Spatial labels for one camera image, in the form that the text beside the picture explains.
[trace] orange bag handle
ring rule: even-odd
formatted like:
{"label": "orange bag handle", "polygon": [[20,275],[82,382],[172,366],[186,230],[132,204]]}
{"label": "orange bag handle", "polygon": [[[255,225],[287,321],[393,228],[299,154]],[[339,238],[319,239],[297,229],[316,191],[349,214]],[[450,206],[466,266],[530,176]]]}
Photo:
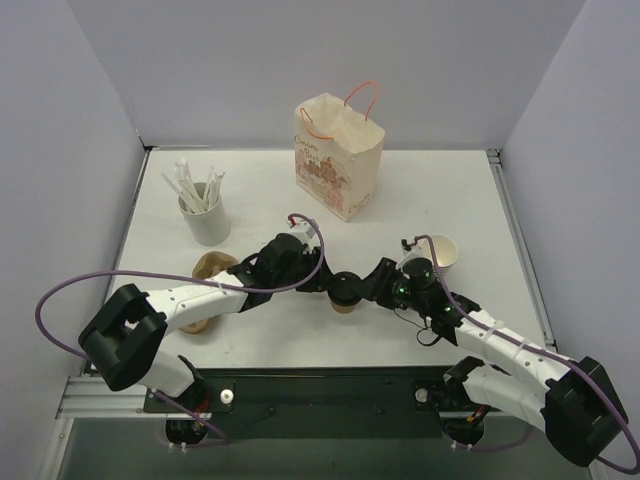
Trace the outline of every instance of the orange bag handle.
{"label": "orange bag handle", "polygon": [[307,128],[307,132],[309,132],[309,135],[317,138],[318,140],[333,140],[333,137],[325,137],[324,135],[318,135],[317,133],[313,133],[309,128],[309,125],[307,125],[307,122],[304,121],[305,115],[307,116],[309,121],[313,124],[313,119],[311,118],[311,115],[309,115],[309,112],[307,112],[304,107],[301,107],[300,116],[302,117],[302,122],[304,123],[304,126]]}
{"label": "orange bag handle", "polygon": [[376,102],[378,101],[378,97],[380,96],[380,84],[378,82],[376,82],[375,80],[369,80],[368,82],[364,82],[362,85],[356,87],[355,90],[353,92],[351,92],[347,98],[344,99],[344,106],[346,107],[347,106],[347,102],[349,101],[349,99],[351,97],[353,97],[353,95],[358,90],[366,87],[367,85],[375,85],[376,86],[376,94],[374,95],[373,100],[371,101],[371,105],[369,105],[369,108],[367,108],[367,114],[364,116],[364,121],[365,122],[369,121],[369,112],[371,112],[371,109],[376,104]]}

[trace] brown cup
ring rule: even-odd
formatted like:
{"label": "brown cup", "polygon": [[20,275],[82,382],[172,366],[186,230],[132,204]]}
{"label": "brown cup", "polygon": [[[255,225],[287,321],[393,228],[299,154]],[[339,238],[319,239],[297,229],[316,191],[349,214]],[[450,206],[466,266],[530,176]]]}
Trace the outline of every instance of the brown cup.
{"label": "brown cup", "polygon": [[[206,280],[207,278],[211,278],[218,273],[226,270],[229,267],[236,265],[238,261],[233,258],[231,255],[227,255],[224,252],[209,252],[205,253],[196,266],[193,267],[193,272],[191,276],[193,278],[199,278],[200,280]],[[203,318],[202,320],[198,320],[191,325],[186,325],[182,327],[182,330],[185,333],[196,334],[202,332],[209,323],[216,317],[211,318]]]}

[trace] tabletop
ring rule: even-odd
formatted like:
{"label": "tabletop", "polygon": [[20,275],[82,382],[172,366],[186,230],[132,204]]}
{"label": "tabletop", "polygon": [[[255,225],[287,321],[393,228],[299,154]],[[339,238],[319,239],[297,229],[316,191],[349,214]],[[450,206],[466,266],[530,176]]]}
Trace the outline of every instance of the tabletop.
{"label": "tabletop", "polygon": [[[232,227],[216,247],[195,242],[177,196],[160,176],[183,158],[194,181],[204,181],[212,164],[226,172],[221,195]],[[482,151],[385,151],[371,203],[344,222],[296,185],[293,151],[153,150],[118,268],[190,275],[198,259],[212,250],[241,260],[286,231],[291,212],[317,221],[332,271],[350,270],[361,277],[381,257],[399,260],[402,238],[449,236],[459,248],[458,261],[446,274],[450,288],[529,340],[543,343]],[[172,286],[118,277],[113,288],[131,282],[141,290]],[[410,312],[402,315],[420,321]],[[366,301],[341,315],[326,294],[285,292],[258,308],[219,317],[200,334],[177,331],[161,348],[186,356],[198,368],[450,365],[468,354],[444,341],[423,347],[416,341],[417,330]],[[420,338],[427,342],[433,336],[423,332]]]}

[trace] gift bag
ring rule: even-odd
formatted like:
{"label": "gift bag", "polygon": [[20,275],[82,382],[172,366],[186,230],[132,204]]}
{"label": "gift bag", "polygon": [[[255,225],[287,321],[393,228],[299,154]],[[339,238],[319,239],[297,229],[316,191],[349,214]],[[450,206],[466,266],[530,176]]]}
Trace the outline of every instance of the gift bag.
{"label": "gift bag", "polygon": [[[367,85],[376,93],[363,115],[347,102]],[[384,130],[369,113],[379,91],[369,81],[345,100],[323,93],[295,112],[296,183],[345,221],[371,200],[376,185]]]}

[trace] white cup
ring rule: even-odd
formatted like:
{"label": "white cup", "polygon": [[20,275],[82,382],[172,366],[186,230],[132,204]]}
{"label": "white cup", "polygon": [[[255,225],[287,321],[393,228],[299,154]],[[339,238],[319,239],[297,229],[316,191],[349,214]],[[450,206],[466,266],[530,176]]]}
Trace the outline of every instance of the white cup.
{"label": "white cup", "polygon": [[[433,240],[433,247],[436,251],[438,266],[442,273],[446,273],[458,260],[458,246],[453,240],[444,235],[431,235],[431,240]],[[422,241],[422,253],[433,262],[429,242],[426,239]]]}
{"label": "white cup", "polygon": [[[198,195],[202,197],[206,184],[198,182],[194,184]],[[212,247],[224,242],[231,232],[231,221],[224,211],[222,197],[218,197],[216,204],[204,213],[191,213],[187,210],[182,199],[178,199],[178,207],[189,225],[189,229],[201,245]]]}

